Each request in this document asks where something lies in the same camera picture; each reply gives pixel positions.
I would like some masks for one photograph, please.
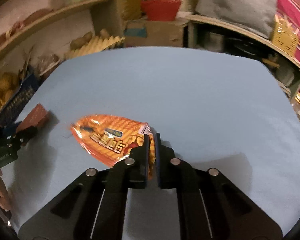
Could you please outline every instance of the wooden shelf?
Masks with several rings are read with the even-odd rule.
[[[284,52],[282,49],[280,49],[277,46],[275,46],[274,44],[272,44],[272,42],[270,40],[267,40],[257,34],[254,34],[250,31],[248,31],[248,30],[245,30],[245,29],[238,27],[236,25],[233,25],[231,23],[227,23],[227,22],[215,19],[215,18],[210,18],[210,17],[206,17],[206,16],[201,16],[201,15],[189,15],[186,17],[186,19],[192,20],[194,22],[207,23],[207,24],[219,26],[219,27],[222,27],[222,28],[225,28],[225,29],[237,32],[237,33],[241,33],[249,38],[252,38],[256,41],[263,43],[264,45],[266,45],[266,46],[270,47],[271,49],[275,50],[276,52],[280,53],[282,56],[284,56],[285,58],[290,60],[294,65],[296,65],[300,69],[300,62],[296,58],[291,57],[289,54]]]
[[[0,46],[0,60],[16,45],[21,43],[23,40],[31,36],[33,33],[37,32],[38,30],[42,29],[43,27],[61,20],[71,14],[76,12],[80,12],[86,10],[96,4],[107,2],[109,0],[88,0],[79,3],[75,3],[64,7],[60,10],[51,12],[44,17],[34,21],[33,23],[26,26],[22,29],[19,33],[14,34],[10,39],[8,39],[4,44]]]

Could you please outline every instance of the gray pillow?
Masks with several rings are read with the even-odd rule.
[[[270,38],[277,0],[199,0],[195,10]]]

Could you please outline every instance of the blue crate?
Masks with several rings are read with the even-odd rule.
[[[7,101],[0,111],[0,127],[11,125],[38,90],[39,83],[32,69],[29,69],[27,77],[19,86],[18,91]]]

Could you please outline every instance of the snack bag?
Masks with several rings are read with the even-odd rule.
[[[94,114],[84,116],[71,127],[76,140],[89,154],[112,167],[118,161],[128,158],[131,149],[143,145],[144,134],[149,135],[149,166],[155,161],[154,138],[147,123],[124,117]]]

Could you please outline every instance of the blue table surface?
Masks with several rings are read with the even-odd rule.
[[[49,124],[3,170],[16,231],[87,168],[107,167],[69,131],[86,114],[148,122],[195,168],[218,168],[282,228],[300,217],[300,123],[261,63],[196,49],[104,51],[62,63],[27,104]],[[177,240],[173,190],[129,190],[122,239]]]

